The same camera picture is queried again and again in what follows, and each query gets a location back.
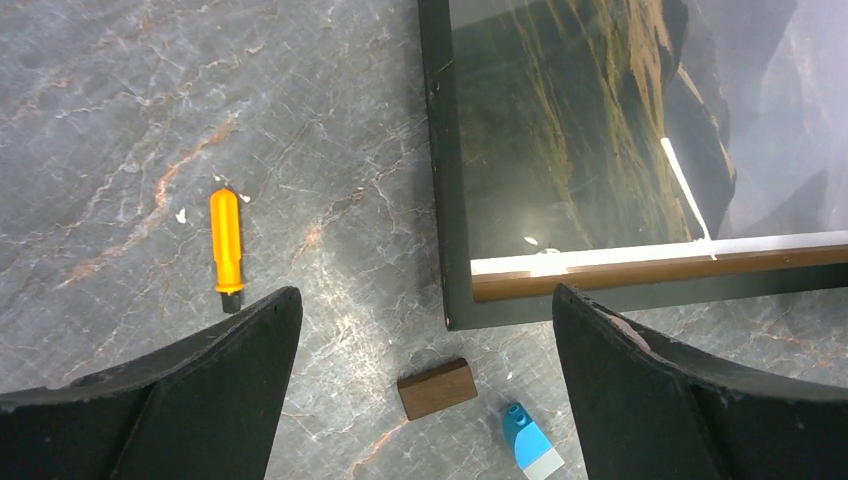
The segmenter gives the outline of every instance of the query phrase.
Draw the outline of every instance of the black frame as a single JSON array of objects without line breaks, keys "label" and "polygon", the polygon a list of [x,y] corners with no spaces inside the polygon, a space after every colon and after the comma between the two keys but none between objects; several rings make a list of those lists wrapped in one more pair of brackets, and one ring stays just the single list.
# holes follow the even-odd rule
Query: black frame
[{"label": "black frame", "polygon": [[[474,301],[456,109],[450,0],[418,0],[418,11],[445,325],[448,330],[471,330],[550,320],[552,295]],[[845,286],[848,286],[848,264],[833,264],[632,285],[590,293],[604,305],[627,312]]]}]

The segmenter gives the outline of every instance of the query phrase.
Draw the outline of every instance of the blue toy block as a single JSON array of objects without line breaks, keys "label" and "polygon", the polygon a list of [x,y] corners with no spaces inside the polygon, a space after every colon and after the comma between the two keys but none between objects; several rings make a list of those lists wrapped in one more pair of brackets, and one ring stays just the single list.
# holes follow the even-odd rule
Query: blue toy block
[{"label": "blue toy block", "polygon": [[520,403],[509,407],[503,428],[515,461],[529,480],[544,480],[565,463]]}]

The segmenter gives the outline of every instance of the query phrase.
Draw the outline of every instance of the mountain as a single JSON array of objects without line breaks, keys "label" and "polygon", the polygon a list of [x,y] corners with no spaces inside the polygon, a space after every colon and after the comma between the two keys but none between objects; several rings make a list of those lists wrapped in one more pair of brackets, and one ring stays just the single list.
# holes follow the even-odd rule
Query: mountain
[{"label": "mountain", "polygon": [[720,137],[704,98],[721,97],[677,74],[688,11],[681,0],[536,1],[453,32],[472,258],[535,253],[524,237],[562,251],[700,238],[660,144],[669,92],[687,110],[675,147],[700,142],[684,170],[711,172],[689,183],[722,196],[702,212],[721,222],[732,189],[714,187],[732,163],[701,140]]}]

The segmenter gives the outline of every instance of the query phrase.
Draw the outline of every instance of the glass pane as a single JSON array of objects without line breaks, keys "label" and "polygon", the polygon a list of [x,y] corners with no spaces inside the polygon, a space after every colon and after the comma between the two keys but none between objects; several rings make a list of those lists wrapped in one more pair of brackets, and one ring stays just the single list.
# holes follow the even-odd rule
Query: glass pane
[{"label": "glass pane", "polygon": [[472,259],[848,229],[848,2],[450,11]]}]

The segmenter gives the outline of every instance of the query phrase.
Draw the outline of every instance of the white strip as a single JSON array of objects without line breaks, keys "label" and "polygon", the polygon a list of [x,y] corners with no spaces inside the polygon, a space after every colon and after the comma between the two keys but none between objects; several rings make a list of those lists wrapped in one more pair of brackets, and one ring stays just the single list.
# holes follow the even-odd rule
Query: white strip
[{"label": "white strip", "polygon": [[671,164],[671,169],[674,171],[674,176],[677,177],[677,182],[680,184],[680,188],[683,189],[683,195],[686,196],[689,207],[695,213],[695,219],[701,224],[701,229],[704,231],[704,239],[710,241],[710,231],[707,230],[707,222],[704,221],[704,217],[701,215],[701,209],[698,208],[698,204],[695,202],[695,196],[692,195],[692,190],[689,188],[689,182],[686,181],[686,176],[683,175],[683,169],[680,168],[680,163],[677,161],[677,155],[671,146],[671,140],[663,138],[660,140],[660,143],[663,146],[663,150],[665,150],[666,157],[668,157],[668,163]]},{"label": "white strip", "polygon": [[556,450],[551,448],[523,471],[524,475],[527,476],[527,480],[545,480],[563,465],[565,465],[565,462],[562,460],[562,457],[559,456]]},{"label": "white strip", "polygon": [[848,230],[488,258],[471,260],[471,274],[529,271],[531,276],[541,277],[563,275],[578,267],[837,245],[848,247]]}]

